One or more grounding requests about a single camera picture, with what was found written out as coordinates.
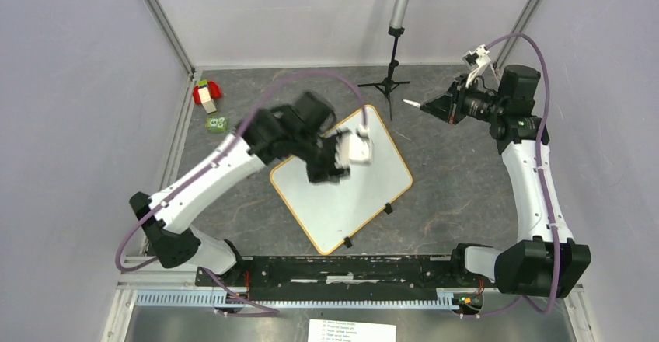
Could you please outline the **yellow framed whiteboard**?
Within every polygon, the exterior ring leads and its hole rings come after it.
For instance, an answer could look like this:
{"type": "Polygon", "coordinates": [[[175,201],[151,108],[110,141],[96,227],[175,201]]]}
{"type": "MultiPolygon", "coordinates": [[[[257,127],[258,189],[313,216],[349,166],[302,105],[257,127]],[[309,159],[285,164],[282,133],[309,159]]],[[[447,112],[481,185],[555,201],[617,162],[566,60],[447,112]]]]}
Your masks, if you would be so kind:
{"type": "Polygon", "coordinates": [[[337,250],[413,184],[378,111],[368,104],[366,112],[374,158],[369,165],[352,166],[345,180],[312,184],[304,162],[295,157],[270,171],[270,183],[321,255],[337,250]]]}

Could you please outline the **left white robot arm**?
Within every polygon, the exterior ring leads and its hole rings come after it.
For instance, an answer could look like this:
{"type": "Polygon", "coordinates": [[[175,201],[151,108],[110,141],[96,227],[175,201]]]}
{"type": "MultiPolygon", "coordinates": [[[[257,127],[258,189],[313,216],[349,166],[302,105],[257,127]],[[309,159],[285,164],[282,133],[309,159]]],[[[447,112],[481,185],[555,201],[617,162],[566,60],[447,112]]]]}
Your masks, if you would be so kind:
{"type": "Polygon", "coordinates": [[[192,226],[198,215],[237,183],[274,160],[294,156],[306,164],[310,183],[337,183],[350,175],[350,142],[354,132],[322,129],[335,113],[313,92],[292,104],[259,108],[191,171],[152,195],[138,191],[129,200],[155,255],[165,269],[191,263],[205,267],[225,285],[238,284],[244,265],[225,240],[192,226]]]}

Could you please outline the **red whiteboard marker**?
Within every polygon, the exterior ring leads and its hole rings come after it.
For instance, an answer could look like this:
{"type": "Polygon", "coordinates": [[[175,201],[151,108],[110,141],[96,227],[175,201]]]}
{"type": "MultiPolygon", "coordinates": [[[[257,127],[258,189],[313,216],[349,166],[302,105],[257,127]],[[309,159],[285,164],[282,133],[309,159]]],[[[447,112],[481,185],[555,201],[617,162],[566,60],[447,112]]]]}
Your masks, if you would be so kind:
{"type": "Polygon", "coordinates": [[[403,99],[403,102],[404,102],[405,104],[408,104],[408,105],[410,105],[410,106],[414,106],[414,107],[416,107],[416,108],[420,108],[420,107],[421,107],[421,103],[418,103],[418,102],[416,102],[416,101],[412,101],[412,100],[409,100],[409,99],[403,99]]]}

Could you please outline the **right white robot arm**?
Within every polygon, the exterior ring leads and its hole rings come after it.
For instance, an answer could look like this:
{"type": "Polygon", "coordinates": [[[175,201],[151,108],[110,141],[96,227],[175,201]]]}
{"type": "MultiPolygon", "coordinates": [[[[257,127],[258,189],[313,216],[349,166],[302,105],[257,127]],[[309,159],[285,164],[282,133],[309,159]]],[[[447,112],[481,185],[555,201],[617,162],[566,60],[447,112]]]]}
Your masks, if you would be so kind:
{"type": "Polygon", "coordinates": [[[420,110],[456,125],[469,117],[487,122],[511,180],[518,237],[506,250],[459,244],[448,273],[459,286],[479,276],[503,294],[565,298],[591,263],[588,246],[578,244],[567,227],[553,186],[549,134],[533,115],[541,73],[508,65],[496,90],[469,84],[458,76],[446,93],[420,104],[420,110]]]}

